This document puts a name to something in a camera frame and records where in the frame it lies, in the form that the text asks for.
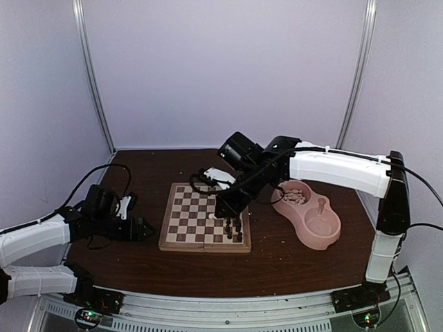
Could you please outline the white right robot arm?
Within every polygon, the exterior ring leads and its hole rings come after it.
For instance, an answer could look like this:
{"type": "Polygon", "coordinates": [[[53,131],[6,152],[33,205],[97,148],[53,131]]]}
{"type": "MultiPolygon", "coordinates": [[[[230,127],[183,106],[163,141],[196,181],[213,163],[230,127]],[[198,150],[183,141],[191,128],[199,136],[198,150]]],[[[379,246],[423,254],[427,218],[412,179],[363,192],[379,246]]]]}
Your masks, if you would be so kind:
{"type": "Polygon", "coordinates": [[[289,180],[318,181],[377,197],[376,232],[362,285],[354,297],[364,306],[381,297],[401,238],[410,226],[408,182],[399,152],[388,156],[356,154],[288,136],[276,136],[261,147],[235,132],[217,154],[239,172],[237,178],[214,167],[204,172],[221,188],[217,217],[237,216],[266,185],[289,180]]]}

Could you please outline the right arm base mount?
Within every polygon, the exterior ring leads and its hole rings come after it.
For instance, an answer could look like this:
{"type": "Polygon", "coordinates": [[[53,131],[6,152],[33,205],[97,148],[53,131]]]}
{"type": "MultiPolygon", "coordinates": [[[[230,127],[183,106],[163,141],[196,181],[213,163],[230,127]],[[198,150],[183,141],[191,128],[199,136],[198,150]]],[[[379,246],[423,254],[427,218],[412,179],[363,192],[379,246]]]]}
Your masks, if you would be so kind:
{"type": "Polygon", "coordinates": [[[362,283],[359,286],[336,290],[331,293],[336,313],[355,311],[388,301],[390,293],[386,284],[362,283]]]}

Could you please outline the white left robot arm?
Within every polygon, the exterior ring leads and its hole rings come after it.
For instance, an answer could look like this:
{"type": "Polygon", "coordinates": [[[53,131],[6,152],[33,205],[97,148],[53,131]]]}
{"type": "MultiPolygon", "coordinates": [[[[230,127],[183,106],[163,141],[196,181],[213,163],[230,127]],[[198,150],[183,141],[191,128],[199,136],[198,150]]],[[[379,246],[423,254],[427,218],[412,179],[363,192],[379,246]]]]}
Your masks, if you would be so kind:
{"type": "Polygon", "coordinates": [[[75,303],[95,306],[100,299],[93,277],[77,264],[51,267],[15,266],[14,263],[47,248],[93,237],[110,242],[142,242],[155,233],[143,217],[130,217],[137,203],[134,193],[119,197],[92,185],[85,200],[63,206],[28,223],[1,231],[1,302],[15,297],[61,293],[75,303]]]}

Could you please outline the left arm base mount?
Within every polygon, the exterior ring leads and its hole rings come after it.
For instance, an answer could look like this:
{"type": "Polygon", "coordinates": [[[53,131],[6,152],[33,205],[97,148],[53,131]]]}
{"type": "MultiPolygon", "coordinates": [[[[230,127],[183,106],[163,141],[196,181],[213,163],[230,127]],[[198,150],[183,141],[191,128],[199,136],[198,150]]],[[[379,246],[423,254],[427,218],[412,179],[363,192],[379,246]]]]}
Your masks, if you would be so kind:
{"type": "Polygon", "coordinates": [[[82,308],[92,309],[105,315],[117,315],[123,304],[124,294],[121,292],[93,287],[92,294],[63,294],[63,300],[82,308]]]}

